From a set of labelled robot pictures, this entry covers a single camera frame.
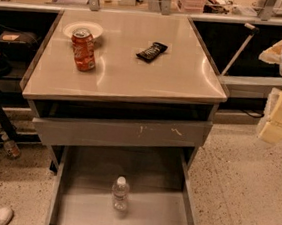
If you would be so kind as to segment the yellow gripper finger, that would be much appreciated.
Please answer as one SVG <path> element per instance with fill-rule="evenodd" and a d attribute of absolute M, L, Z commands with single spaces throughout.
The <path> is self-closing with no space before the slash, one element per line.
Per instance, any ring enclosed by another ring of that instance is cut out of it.
<path fill-rule="evenodd" d="M 258 58 L 260 61 L 266 62 L 268 64 L 281 63 L 282 58 L 282 40 L 276 42 L 273 46 L 268 49 L 265 49 Z"/>
<path fill-rule="evenodd" d="M 273 144 L 282 140 L 282 90 L 276 87 L 268 95 L 263 117 L 258 123 L 257 136 Z"/>

